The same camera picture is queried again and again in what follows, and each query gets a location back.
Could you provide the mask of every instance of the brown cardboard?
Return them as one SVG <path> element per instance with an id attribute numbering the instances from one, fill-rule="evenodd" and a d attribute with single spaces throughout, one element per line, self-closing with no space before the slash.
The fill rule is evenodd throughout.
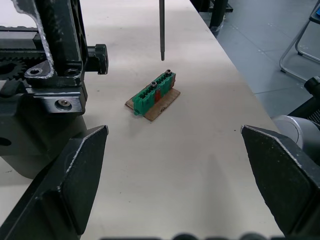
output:
<path id="1" fill-rule="evenodd" d="M 157 103 L 153 105 L 149 109 L 149 111 L 146 112 L 144 117 L 151 122 L 155 120 L 169 105 L 180 95 L 180 92 L 174 88 L 171 88 L 164 97 L 162 97 Z M 132 101 L 132 98 L 130 98 L 128 101 L 126 101 L 125 105 L 134 109 L 134 102 Z"/>

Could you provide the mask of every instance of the bolt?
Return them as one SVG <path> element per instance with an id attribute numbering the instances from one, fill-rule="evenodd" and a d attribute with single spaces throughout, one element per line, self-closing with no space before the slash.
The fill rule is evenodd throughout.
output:
<path id="1" fill-rule="evenodd" d="M 165 75 L 167 75 L 167 76 L 170 76 L 171 75 L 171 70 L 170 69 L 167 69 L 166 71 L 165 71 Z"/>
<path id="2" fill-rule="evenodd" d="M 158 85 L 158 83 L 156 83 L 155 81 L 153 81 L 153 82 L 151 83 L 151 87 L 153 87 L 153 88 L 155 88 L 157 85 Z"/>
<path id="3" fill-rule="evenodd" d="M 71 105 L 67 100 L 58 100 L 58 104 L 62 107 L 69 107 Z"/>

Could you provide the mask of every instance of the white table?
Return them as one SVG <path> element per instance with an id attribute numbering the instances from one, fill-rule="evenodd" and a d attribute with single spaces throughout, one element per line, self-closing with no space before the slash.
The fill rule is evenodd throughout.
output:
<path id="1" fill-rule="evenodd" d="M 86 73 L 84 119 L 88 128 L 108 125 L 110 131 L 81 239 L 280 235 L 240 133 L 243 124 L 276 127 L 192 4 L 166 1 L 164 62 L 158 0 L 81 4 L 88 44 L 107 44 L 109 56 L 108 75 Z M 124 104 L 166 69 L 176 73 L 181 95 L 150 124 Z M 31 182 L 11 170 L 0 161 L 0 223 Z"/>

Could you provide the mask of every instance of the green terminal block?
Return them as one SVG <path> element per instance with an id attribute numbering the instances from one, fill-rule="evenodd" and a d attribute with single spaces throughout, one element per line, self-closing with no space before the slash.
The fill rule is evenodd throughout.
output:
<path id="1" fill-rule="evenodd" d="M 175 85 L 176 74 L 170 69 L 132 98 L 134 115 L 145 115 Z"/>

